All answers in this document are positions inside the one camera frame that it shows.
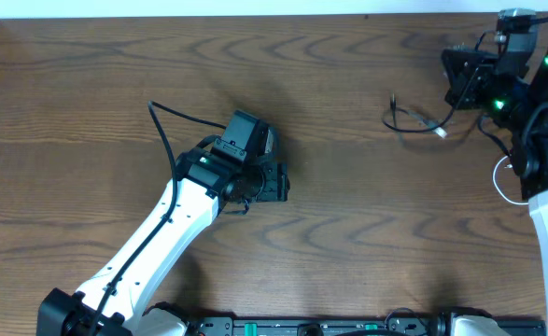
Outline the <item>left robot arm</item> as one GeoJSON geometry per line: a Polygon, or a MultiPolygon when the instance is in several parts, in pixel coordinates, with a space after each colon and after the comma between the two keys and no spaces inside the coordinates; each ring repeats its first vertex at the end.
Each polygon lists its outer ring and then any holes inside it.
{"type": "Polygon", "coordinates": [[[269,149],[249,151],[222,141],[194,147],[141,226],[74,294],[53,289],[37,314],[39,335],[184,335],[189,324],[149,302],[190,243],[227,203],[284,202],[287,166],[269,149]]]}

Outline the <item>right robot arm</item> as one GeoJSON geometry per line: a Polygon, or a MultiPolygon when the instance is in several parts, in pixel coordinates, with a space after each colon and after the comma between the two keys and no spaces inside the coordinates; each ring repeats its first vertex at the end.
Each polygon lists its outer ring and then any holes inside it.
{"type": "Polygon", "coordinates": [[[531,80],[523,80],[531,53],[498,54],[463,46],[444,49],[450,88],[445,100],[454,109],[483,109],[512,134],[505,150],[521,183],[541,250],[548,334],[548,49],[531,80]]]}

